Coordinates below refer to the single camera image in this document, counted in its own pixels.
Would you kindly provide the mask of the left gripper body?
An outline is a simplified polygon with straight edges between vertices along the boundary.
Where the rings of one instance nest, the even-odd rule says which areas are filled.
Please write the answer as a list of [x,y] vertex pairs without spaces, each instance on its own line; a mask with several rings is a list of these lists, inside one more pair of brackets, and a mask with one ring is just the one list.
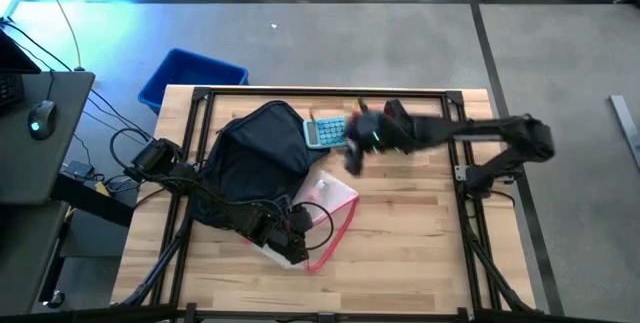
[[304,234],[297,231],[289,217],[281,211],[260,208],[256,211],[257,227],[254,244],[268,247],[289,263],[298,264],[308,259]]

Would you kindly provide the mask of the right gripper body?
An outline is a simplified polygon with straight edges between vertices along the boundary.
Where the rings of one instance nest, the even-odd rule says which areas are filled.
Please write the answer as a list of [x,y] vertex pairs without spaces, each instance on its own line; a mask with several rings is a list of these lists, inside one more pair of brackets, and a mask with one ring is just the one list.
[[416,149],[416,141],[391,116],[381,111],[354,114],[348,121],[345,140],[362,152]]

